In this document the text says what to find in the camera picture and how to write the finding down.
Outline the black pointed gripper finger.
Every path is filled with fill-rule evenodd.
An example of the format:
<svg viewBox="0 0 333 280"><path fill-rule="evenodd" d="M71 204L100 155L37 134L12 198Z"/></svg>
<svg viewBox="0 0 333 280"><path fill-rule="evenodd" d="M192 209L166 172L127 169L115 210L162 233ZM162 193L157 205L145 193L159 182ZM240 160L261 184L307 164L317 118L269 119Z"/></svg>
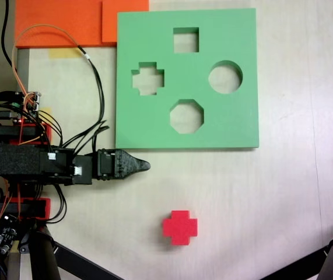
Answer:
<svg viewBox="0 0 333 280"><path fill-rule="evenodd" d="M131 156L124 150L115 151L115 178L125 179L130 175L145 172L150 169L150 163Z"/></svg>

